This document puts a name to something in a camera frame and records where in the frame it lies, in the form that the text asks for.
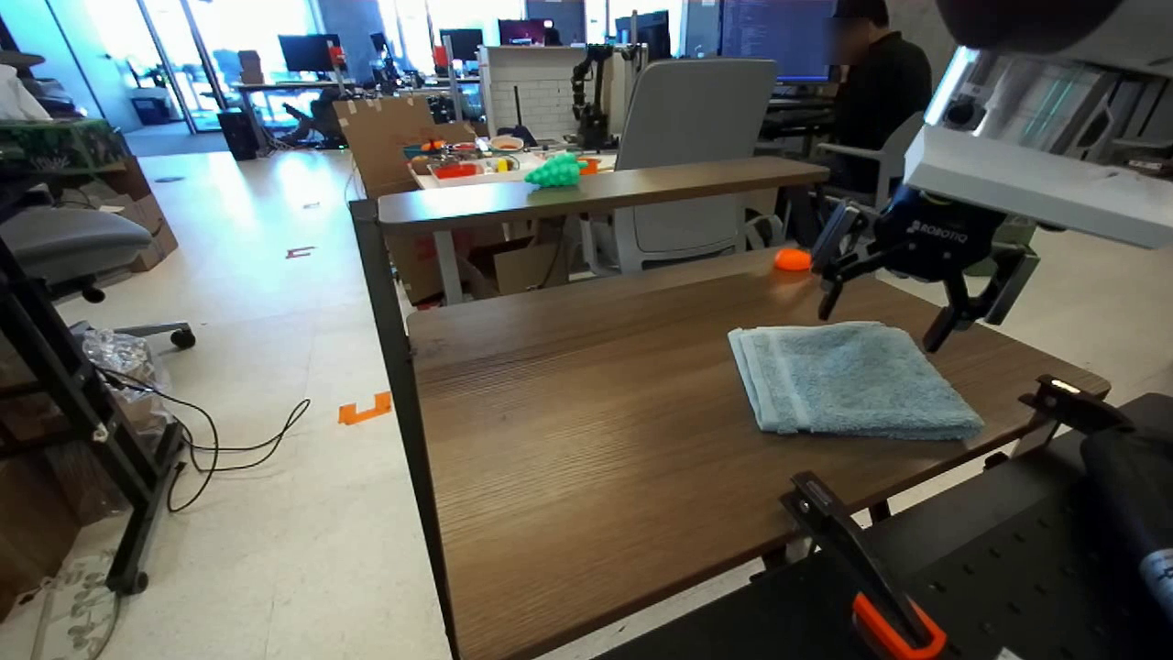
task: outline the folded towel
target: folded towel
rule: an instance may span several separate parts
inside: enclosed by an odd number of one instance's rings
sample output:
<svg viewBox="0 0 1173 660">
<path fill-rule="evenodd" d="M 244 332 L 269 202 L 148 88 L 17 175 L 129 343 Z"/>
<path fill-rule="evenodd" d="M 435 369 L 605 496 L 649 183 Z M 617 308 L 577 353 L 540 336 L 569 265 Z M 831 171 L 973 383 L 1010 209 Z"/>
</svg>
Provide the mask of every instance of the folded towel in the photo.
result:
<svg viewBox="0 0 1173 660">
<path fill-rule="evenodd" d="M 764 433 L 973 441 L 984 417 L 881 323 L 730 331 Z"/>
</svg>

